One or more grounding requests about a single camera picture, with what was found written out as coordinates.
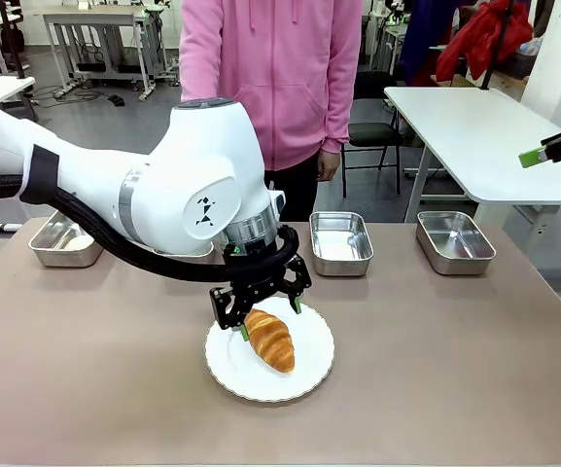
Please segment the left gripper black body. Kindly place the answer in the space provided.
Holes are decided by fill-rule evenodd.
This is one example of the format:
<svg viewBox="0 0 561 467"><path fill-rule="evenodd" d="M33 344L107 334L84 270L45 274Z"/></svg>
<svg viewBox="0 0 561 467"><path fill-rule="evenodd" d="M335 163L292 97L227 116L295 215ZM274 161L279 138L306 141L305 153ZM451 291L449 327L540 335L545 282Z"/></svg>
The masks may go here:
<svg viewBox="0 0 561 467"><path fill-rule="evenodd" d="M244 278L230 282L229 295L233 306L254 306L277 293L290 295L290 280L287 278L290 260L278 260L275 252L229 255L228 265L249 271Z"/></svg>

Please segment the small white side table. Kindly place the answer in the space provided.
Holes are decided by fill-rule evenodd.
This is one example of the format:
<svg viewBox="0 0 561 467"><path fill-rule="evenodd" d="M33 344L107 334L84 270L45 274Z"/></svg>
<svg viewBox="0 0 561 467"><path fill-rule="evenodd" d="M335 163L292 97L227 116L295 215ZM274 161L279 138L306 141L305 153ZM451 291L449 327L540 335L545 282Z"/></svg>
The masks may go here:
<svg viewBox="0 0 561 467"><path fill-rule="evenodd" d="M0 109L18 118L38 121L29 97L35 84L33 77L0 76Z"/></svg>

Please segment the white scalloped plate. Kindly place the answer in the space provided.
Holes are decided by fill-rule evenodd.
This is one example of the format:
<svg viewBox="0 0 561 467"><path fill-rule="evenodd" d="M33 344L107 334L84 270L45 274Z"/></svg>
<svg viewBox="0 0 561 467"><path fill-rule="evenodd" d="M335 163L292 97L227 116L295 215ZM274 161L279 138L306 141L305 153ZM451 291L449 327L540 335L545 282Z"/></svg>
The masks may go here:
<svg viewBox="0 0 561 467"><path fill-rule="evenodd" d="M267 298L256 308L287 325L295 350L294 369L286 374L272 369L239 331L213 324L204 345L211 375L229 392L256 402L285 402L313 390L333 366L333 334L325 319L308 305L295 313L289 300L281 297Z"/></svg>

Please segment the person's left forearm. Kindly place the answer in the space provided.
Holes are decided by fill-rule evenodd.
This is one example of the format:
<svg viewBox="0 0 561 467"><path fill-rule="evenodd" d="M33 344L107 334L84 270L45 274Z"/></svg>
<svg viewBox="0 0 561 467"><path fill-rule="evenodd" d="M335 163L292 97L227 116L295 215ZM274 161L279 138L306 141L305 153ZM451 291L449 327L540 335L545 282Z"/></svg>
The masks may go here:
<svg viewBox="0 0 561 467"><path fill-rule="evenodd" d="M325 118L326 138L322 150L338 154L348 141L350 110L357 73L355 55L337 54L328 69L328 110Z"/></svg>

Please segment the person's left hand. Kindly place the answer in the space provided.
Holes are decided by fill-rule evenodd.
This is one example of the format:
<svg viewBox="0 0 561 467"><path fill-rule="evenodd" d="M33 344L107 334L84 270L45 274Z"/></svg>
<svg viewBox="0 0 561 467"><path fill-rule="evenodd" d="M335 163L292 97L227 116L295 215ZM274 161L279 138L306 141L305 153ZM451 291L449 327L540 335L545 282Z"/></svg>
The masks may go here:
<svg viewBox="0 0 561 467"><path fill-rule="evenodd" d="M318 154L318 182L329 182L333 179L341 162L340 153L331 153L321 149Z"/></svg>

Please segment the golden croissant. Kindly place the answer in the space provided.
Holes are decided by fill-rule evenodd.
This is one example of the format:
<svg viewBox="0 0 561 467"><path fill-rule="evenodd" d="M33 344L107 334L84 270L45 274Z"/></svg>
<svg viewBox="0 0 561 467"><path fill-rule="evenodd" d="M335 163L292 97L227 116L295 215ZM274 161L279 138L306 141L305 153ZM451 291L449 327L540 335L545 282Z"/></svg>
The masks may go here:
<svg viewBox="0 0 561 467"><path fill-rule="evenodd" d="M295 349L289 329L282 320L254 308L244 324L250 345L269 367L282 374L294 370Z"/></svg>

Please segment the red jacket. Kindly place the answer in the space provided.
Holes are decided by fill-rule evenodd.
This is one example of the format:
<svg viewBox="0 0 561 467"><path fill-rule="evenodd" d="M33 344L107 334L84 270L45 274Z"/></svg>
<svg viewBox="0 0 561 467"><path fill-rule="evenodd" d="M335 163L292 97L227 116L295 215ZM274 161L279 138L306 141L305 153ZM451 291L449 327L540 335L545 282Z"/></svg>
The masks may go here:
<svg viewBox="0 0 561 467"><path fill-rule="evenodd" d="M436 67L438 81L448 81L454 77L460 56L466 59L474 80L485 73L498 39L507 4L508 0L489 0L478 7L472 18L455 34L440 54ZM527 7L523 2L515 0L497 63L508 58L532 37L533 28L528 21Z"/></svg>

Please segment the white background desk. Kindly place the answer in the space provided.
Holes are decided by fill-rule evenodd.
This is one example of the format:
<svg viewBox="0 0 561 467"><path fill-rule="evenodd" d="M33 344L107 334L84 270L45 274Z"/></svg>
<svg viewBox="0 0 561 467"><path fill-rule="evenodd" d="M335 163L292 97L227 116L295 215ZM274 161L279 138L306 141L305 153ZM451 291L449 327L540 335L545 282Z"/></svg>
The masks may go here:
<svg viewBox="0 0 561 467"><path fill-rule="evenodd" d="M179 84L163 39L170 0L61 0L36 11L61 80L58 98L88 81L128 81L146 100L159 81Z"/></svg>

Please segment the person in pink hoodie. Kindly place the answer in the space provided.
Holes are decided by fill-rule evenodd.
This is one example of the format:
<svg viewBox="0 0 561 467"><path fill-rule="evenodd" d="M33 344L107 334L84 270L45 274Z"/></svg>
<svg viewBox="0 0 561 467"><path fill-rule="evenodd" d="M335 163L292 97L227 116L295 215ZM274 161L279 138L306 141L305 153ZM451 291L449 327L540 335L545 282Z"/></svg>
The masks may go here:
<svg viewBox="0 0 561 467"><path fill-rule="evenodd" d="M364 0L182 0L186 29L218 29L218 96L240 102L256 131L264 182L284 192L284 222L309 219L326 138L328 69L359 60Z"/></svg>

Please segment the white round item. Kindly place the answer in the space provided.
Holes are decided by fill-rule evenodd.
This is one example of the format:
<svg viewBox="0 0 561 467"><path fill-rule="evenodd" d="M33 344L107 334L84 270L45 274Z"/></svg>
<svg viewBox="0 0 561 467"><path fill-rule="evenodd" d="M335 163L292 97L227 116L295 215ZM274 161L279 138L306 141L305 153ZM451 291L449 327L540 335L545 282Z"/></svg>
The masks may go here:
<svg viewBox="0 0 561 467"><path fill-rule="evenodd" d="M82 251L91 247L94 239L87 234L78 235L70 239L63 247L67 251Z"/></svg>

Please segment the black stand pole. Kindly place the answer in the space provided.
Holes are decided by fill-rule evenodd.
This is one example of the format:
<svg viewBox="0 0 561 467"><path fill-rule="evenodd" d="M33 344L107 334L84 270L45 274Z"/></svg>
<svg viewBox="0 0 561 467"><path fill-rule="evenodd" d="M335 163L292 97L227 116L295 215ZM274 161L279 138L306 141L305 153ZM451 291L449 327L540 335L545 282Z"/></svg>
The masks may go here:
<svg viewBox="0 0 561 467"><path fill-rule="evenodd" d="M515 0L508 0L507 7L505 8L505 11L504 11L504 14L503 14L503 19L502 19L502 22L501 22L501 28L500 28L500 32L499 32L499 35L498 35L498 39L497 39L496 45L493 48L489 65L488 65L488 67L485 71L485 74L483 76L483 80L481 82L481 86L480 86L481 90L489 90L489 82L491 80L491 77L492 77L492 74L494 72L495 66L498 62L498 55L500 53L501 47L502 47L503 42L504 42L505 37L506 37L508 23L509 23L509 19L511 17L512 11L513 11L514 3L515 3Z"/></svg>

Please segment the black folding chair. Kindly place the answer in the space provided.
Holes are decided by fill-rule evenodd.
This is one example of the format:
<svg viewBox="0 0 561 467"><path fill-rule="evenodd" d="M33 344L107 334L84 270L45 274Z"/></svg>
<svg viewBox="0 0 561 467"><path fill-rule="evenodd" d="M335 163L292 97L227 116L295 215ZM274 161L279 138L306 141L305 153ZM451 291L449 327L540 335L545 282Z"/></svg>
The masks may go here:
<svg viewBox="0 0 561 467"><path fill-rule="evenodd" d="M358 71L354 83L353 100L379 100L384 102L385 89L395 87L395 79L384 71ZM348 128L348 144L352 149L341 146L341 183L342 196L347 197L347 177L349 170L374 169L381 171L383 168L394 168L396 176L396 193L402 192L401 178L401 146L403 137L400 133L400 116L397 110L393 112L390 123L365 122L350 124ZM348 153L365 152L379 149L381 157L377 165L348 166L346 155Z"/></svg>

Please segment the person's right forearm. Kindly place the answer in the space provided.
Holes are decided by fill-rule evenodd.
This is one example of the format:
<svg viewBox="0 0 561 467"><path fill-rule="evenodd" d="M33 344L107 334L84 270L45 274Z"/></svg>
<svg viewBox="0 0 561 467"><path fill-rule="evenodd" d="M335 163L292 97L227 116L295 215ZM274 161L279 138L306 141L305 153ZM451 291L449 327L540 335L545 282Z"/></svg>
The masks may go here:
<svg viewBox="0 0 561 467"><path fill-rule="evenodd" d="M182 100L218 96L222 39L218 29L186 29L180 45Z"/></svg>

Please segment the blue cloth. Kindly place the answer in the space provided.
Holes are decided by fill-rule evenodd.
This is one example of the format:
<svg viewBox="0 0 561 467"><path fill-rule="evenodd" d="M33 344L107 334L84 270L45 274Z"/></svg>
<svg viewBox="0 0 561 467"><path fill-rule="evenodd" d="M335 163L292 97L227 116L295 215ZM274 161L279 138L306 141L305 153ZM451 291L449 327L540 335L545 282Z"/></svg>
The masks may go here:
<svg viewBox="0 0 561 467"><path fill-rule="evenodd" d="M438 53L431 47L450 39L454 12L460 0L413 0L399 60L409 87L429 86L436 73Z"/></svg>

